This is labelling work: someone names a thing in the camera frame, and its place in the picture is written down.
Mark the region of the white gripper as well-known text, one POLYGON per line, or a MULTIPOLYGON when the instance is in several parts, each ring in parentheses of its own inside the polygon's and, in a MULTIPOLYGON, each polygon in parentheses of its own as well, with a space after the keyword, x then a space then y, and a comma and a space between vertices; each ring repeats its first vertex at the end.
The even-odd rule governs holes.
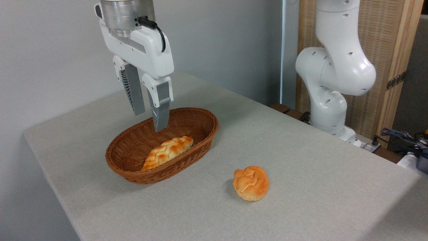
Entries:
POLYGON ((130 37, 110 34, 103 20, 99 20, 107 48, 115 54, 113 63, 117 79, 122 82, 135 115, 145 112, 138 69, 144 73, 142 83, 147 88, 155 131, 168 125, 170 102, 173 101, 171 78, 174 64, 169 41, 162 52, 162 38, 157 30, 145 26, 135 29, 130 37))

